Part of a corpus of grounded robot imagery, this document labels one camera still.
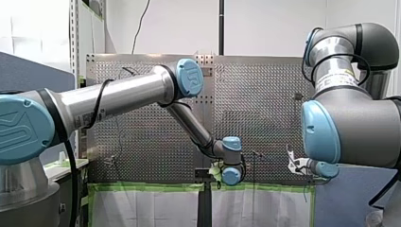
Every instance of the green tape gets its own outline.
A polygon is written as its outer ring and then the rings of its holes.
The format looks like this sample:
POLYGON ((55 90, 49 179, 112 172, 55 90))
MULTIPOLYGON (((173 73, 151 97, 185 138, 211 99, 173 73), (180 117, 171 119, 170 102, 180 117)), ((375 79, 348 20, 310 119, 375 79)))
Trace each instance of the green tape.
POLYGON ((88 208, 88 226, 92 226, 92 218, 93 218, 93 210, 94 210, 94 200, 95 200, 95 189, 90 186, 88 183, 88 202, 89 202, 89 208, 88 208))
MULTIPOLYGON (((235 186, 221 185, 218 189, 216 183, 211 183, 212 190, 236 191, 236 190, 259 190, 276 192, 310 193, 310 227, 315 225, 315 187, 303 187, 295 185, 280 185, 267 183, 240 183, 235 186)), ((203 183, 181 183, 181 184, 160 184, 160 183, 88 183, 89 202, 89 226, 92 226, 94 199, 96 192, 118 192, 118 191, 143 191, 143 192, 199 192, 203 190, 203 183)))
POLYGON ((87 196, 82 198, 82 199, 80 199, 80 206, 84 206, 86 204, 88 204, 88 197, 87 196))
POLYGON ((236 190, 260 190, 260 191, 285 191, 285 192, 295 192, 295 193, 309 193, 314 190, 314 187, 304 188, 303 186, 294 185, 280 185, 280 184, 268 184, 268 183, 240 183, 235 186, 229 186, 226 184, 221 185, 221 189, 218 189, 216 183, 211 183, 212 190, 222 190, 222 191, 236 191, 236 190))
POLYGON ((311 191, 310 194, 310 227, 315 226, 315 201, 316 201, 316 188, 313 186, 313 190, 311 191))
MULTIPOLYGON (((87 159, 76 159, 77 166, 88 161, 87 159)), ((50 168, 50 167, 70 167, 70 161, 68 159, 64 160, 61 164, 59 164, 59 161, 55 161, 53 163, 49 163, 44 165, 45 168, 50 168)))

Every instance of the metal rod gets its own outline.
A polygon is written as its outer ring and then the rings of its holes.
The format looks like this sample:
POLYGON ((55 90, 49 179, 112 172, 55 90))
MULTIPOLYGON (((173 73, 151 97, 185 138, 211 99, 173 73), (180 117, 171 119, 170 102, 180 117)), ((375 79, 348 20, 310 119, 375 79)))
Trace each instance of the metal rod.
POLYGON ((219 0, 218 14, 218 54, 224 55, 224 1, 219 0))
POLYGON ((208 181, 198 195, 198 217, 197 227, 212 226, 212 186, 208 181))
POLYGON ((184 103, 173 103, 167 107, 168 112, 177 120, 183 129, 191 136, 195 143, 207 146, 212 141, 212 136, 198 121, 184 103))

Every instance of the small white object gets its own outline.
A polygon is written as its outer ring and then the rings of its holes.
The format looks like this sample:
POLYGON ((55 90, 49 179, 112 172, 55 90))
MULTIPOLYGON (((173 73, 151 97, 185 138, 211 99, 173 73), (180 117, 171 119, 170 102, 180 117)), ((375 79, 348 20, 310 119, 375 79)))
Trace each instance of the small white object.
POLYGON ((65 161, 65 152, 64 151, 61 151, 60 153, 59 153, 59 161, 58 161, 58 164, 59 165, 61 165, 64 161, 65 161))

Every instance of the metal stand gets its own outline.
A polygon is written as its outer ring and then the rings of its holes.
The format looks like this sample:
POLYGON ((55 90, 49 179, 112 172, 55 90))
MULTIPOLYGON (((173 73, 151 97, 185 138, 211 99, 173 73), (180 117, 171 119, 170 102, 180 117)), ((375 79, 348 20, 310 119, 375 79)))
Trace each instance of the metal stand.
POLYGON ((219 2, 218 14, 218 54, 224 55, 224 1, 219 2))
POLYGON ((212 182, 213 176, 210 175, 208 168, 195 169, 195 178, 201 179, 204 183, 203 191, 198 196, 198 227, 212 227, 212 182))

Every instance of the metal pole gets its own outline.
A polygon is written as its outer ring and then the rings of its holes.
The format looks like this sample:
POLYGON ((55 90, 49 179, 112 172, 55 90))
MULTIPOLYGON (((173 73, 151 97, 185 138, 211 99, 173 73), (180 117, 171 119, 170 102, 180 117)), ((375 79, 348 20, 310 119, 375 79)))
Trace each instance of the metal pole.
POLYGON ((203 191, 198 195, 198 227, 212 227, 212 186, 204 182, 203 191))
POLYGON ((218 54, 224 55, 224 0, 220 0, 218 14, 218 54))

